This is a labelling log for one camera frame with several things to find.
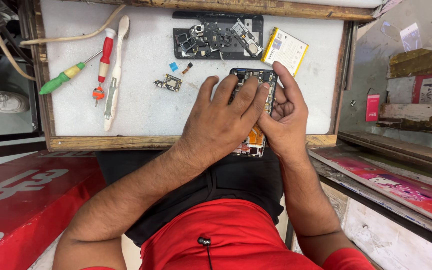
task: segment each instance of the red t-shirt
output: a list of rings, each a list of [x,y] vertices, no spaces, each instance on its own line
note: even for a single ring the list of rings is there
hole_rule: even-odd
[[[198,237],[210,238],[214,270],[298,269],[316,270],[302,254],[292,252],[279,237],[270,216],[245,200],[219,199],[193,206],[158,230],[141,247],[141,270],[208,270],[206,247]],[[373,270],[356,249],[333,252],[324,270]],[[109,268],[90,267],[87,270]]]

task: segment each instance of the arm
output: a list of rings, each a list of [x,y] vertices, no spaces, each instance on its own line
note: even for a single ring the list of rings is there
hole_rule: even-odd
[[[276,88],[272,117],[262,113],[258,125],[278,156],[286,210],[304,255],[321,266],[334,251],[353,248],[324,194],[306,152],[308,107],[288,70],[273,64],[284,88]]]
[[[257,89],[249,79],[231,105],[228,100],[238,79],[219,83],[217,76],[201,85],[181,138],[165,153],[106,187],[76,213],[57,245],[54,270],[92,266],[126,269],[121,235],[153,203],[189,182],[229,154],[246,138],[267,98],[267,84]]]

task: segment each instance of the shoe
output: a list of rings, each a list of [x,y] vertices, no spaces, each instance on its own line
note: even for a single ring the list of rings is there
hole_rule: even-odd
[[[26,96],[0,91],[0,113],[17,114],[27,110],[29,110],[29,100]]]

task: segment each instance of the smartphone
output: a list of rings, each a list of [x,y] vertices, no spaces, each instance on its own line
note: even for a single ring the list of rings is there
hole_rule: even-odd
[[[275,100],[276,83],[278,81],[278,75],[276,75],[273,70],[233,68],[229,71],[229,74],[237,76],[237,85],[229,98],[229,104],[234,100],[249,77],[258,78],[258,85],[264,82],[269,83],[268,97],[264,105],[264,111],[271,115],[273,112],[273,101]],[[232,154],[236,156],[260,158],[263,156],[265,146],[266,136],[258,125],[254,124],[246,139],[232,152]]]

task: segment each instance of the screwdriver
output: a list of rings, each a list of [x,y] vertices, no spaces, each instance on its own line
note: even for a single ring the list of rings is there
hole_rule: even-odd
[[[99,72],[97,78],[99,85],[93,90],[93,99],[96,100],[95,107],[98,106],[98,101],[104,98],[104,91],[103,88],[101,88],[101,84],[104,83],[106,74],[108,73],[108,68],[110,67],[110,56],[113,51],[114,37],[116,36],[116,31],[111,28],[105,28],[104,31],[106,32],[106,38],[104,39],[103,44],[103,55],[99,60]]]
[[[52,91],[58,89],[58,87],[60,87],[64,82],[71,80],[76,74],[78,74],[86,66],[86,63],[91,61],[93,58],[97,57],[102,51],[103,50],[100,50],[99,52],[97,52],[96,54],[94,54],[84,62],[80,62],[76,65],[73,65],[69,69],[61,72],[56,78],[45,83],[41,87],[41,91],[39,91],[39,95],[49,94]]]

